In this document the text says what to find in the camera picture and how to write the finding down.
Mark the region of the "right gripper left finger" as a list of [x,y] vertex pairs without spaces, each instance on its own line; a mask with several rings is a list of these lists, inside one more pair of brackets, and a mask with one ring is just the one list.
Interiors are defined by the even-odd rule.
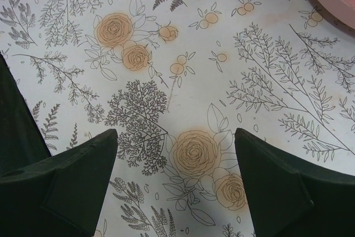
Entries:
[[113,170],[117,131],[1,176],[1,236],[93,236]]

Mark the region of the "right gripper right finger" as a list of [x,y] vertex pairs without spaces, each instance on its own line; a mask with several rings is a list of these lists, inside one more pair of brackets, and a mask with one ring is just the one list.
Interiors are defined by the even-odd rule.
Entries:
[[235,150],[256,236],[354,236],[354,177],[315,165],[248,131]]

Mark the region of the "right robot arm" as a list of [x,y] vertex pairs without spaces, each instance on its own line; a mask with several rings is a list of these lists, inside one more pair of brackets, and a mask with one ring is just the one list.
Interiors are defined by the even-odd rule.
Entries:
[[[51,155],[1,60],[1,235],[93,236],[118,149],[108,129]],[[354,177],[237,128],[235,150],[257,236],[353,236]]]

